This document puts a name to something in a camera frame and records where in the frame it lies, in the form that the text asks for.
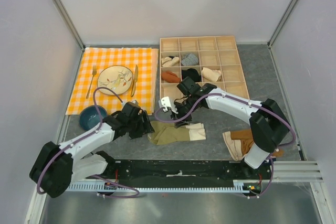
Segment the olive green white-band underwear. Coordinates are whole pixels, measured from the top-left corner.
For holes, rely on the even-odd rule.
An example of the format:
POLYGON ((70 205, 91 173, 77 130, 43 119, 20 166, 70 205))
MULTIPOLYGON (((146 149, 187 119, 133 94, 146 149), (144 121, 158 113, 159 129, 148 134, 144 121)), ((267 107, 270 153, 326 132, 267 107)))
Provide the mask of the olive green white-band underwear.
POLYGON ((206 140, 203 123, 189 124, 179 128, 175 128, 174 123, 152 121, 151 124, 154 133, 148 134, 148 140, 154 145, 206 140))

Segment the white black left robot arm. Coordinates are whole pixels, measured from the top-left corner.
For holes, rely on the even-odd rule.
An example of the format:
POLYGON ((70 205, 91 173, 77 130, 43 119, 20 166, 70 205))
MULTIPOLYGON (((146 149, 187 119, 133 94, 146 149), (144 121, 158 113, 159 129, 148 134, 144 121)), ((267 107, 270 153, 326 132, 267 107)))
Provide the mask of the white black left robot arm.
POLYGON ((147 111, 133 102, 106 117, 92 129, 62 144, 46 143, 40 150, 29 177, 36 183, 37 193, 56 198, 69 185, 86 177, 101 175, 111 178, 115 165, 100 154, 86 157, 91 151, 119 137, 138 138, 154 131, 147 111))

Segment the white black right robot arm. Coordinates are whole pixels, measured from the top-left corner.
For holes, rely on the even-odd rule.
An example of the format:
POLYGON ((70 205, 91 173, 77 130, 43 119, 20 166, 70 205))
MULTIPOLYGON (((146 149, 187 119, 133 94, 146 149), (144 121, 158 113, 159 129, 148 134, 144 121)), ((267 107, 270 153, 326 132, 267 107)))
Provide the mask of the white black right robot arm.
POLYGON ((260 165, 273 153, 289 132, 293 132, 281 108, 272 99, 264 102, 230 94, 214 84, 203 86, 187 77, 177 85, 184 95, 182 102, 169 97, 164 110, 172 111, 176 124, 192 120, 191 113, 198 108, 222 111, 249 124, 254 144, 243 158, 241 174, 248 179, 259 173, 260 165))

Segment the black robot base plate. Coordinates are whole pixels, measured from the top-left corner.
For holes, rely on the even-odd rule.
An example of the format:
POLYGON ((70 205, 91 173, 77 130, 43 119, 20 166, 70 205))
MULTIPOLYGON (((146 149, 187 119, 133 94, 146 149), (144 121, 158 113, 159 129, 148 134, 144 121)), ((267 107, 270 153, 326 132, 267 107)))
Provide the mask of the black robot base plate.
POLYGON ((267 163, 252 169, 232 161, 121 159, 111 161, 101 176, 137 188, 210 188, 231 187, 234 180, 265 181, 271 168, 267 163))

